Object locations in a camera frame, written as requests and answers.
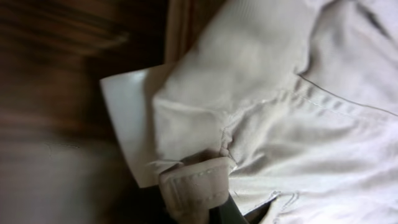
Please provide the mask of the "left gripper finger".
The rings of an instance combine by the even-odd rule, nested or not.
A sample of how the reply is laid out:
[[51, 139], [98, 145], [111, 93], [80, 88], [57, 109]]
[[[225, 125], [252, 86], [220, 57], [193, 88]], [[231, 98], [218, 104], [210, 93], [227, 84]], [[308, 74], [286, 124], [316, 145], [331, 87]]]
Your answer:
[[209, 224], [248, 224], [230, 195], [224, 204], [210, 209], [209, 215]]

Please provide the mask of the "beige cotton shorts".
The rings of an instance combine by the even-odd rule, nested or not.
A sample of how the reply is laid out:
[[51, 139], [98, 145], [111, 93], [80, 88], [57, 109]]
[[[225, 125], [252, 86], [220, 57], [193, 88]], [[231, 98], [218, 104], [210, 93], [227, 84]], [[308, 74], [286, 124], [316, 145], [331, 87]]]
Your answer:
[[153, 107], [178, 223], [397, 222], [396, 1], [226, 1]]

